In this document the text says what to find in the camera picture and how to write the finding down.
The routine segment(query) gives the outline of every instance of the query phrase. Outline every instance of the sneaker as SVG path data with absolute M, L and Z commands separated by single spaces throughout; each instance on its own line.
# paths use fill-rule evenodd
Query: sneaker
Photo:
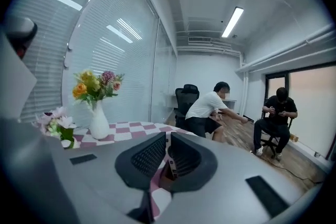
M 275 159 L 277 159 L 278 161 L 281 160 L 282 158 L 282 153 L 276 153 L 275 154 Z
M 256 155 L 257 156 L 261 156 L 262 155 L 262 152 L 263 152 L 263 146 L 261 146 L 261 148 L 258 148 L 257 150 L 256 150 Z

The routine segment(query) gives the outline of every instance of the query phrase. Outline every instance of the round table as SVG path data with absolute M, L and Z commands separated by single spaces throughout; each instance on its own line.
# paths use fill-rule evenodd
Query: round table
M 178 127 L 162 124 L 162 123 L 152 123 L 152 122 L 117 122 L 110 124 L 110 134 L 101 140 L 96 140 L 91 136 L 89 129 L 74 130 L 73 136 L 76 138 L 79 147 L 91 147 L 99 146 L 111 143 L 117 143 L 119 141 L 138 138 L 146 136 L 148 134 L 166 132 L 170 134 L 171 132 L 180 132 L 190 135 L 195 135 L 194 133 L 187 132 L 186 130 L 180 129 Z M 160 173 L 163 169 L 165 163 L 167 162 L 167 155 L 163 159 L 159 169 L 156 171 L 154 177 L 151 180 L 150 193 L 152 196 L 151 204 L 154 219 L 156 220 L 168 204 L 172 200 L 170 192 L 159 187 Z

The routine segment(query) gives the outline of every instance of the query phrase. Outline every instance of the person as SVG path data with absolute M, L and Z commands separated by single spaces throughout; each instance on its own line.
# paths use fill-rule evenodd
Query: person
M 269 113 L 268 118 L 260 119 L 254 124 L 254 148 L 256 155 L 261 156 L 263 146 L 260 144 L 261 131 L 277 133 L 279 143 L 276 148 L 276 159 L 282 157 L 282 150 L 287 145 L 290 132 L 288 128 L 288 117 L 295 119 L 298 116 L 294 100 L 288 97 L 288 91 L 281 87 L 277 90 L 277 95 L 271 96 L 264 104 L 263 111 Z
M 247 118 L 239 116 L 222 102 L 221 98 L 225 99 L 225 94 L 229 92 L 229 85 L 226 82 L 219 82 L 212 92 L 197 99 L 185 116 L 188 130 L 201 137 L 205 137 L 206 132 L 214 132 L 212 140 L 221 142 L 224 127 L 209 118 L 211 115 L 217 121 L 221 119 L 221 116 L 216 112 L 217 109 L 232 119 L 247 123 Z

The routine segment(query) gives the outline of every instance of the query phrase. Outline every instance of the black pants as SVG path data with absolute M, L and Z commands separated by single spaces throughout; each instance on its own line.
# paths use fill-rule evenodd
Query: black pants
M 287 125 L 275 125 L 268 119 L 261 119 L 256 121 L 254 124 L 254 136 L 253 143 L 254 149 L 257 150 L 261 148 L 260 139 L 261 139 L 261 131 L 264 132 L 272 132 L 276 133 L 276 137 L 279 137 L 279 144 L 276 148 L 277 153 L 281 153 L 283 148 L 287 145 L 290 137 L 290 132 Z
M 205 133 L 211 134 L 221 125 L 210 118 L 191 117 L 185 121 L 189 132 L 205 138 Z

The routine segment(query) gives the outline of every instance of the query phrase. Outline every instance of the man in white shirt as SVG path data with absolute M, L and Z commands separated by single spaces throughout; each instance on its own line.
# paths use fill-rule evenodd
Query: man in white shirt
M 232 119 L 247 123 L 247 118 L 239 116 L 222 102 L 222 99 L 225 99 L 225 94 L 229 92 L 229 85 L 226 82 L 219 82 L 216 84 L 214 91 L 197 99 L 185 116 L 188 130 L 201 137 L 205 137 L 205 133 L 211 134 L 214 132 L 212 140 L 221 142 L 224 127 L 209 118 L 211 115 L 217 121 L 221 120 L 221 116 L 216 110 L 220 110 Z

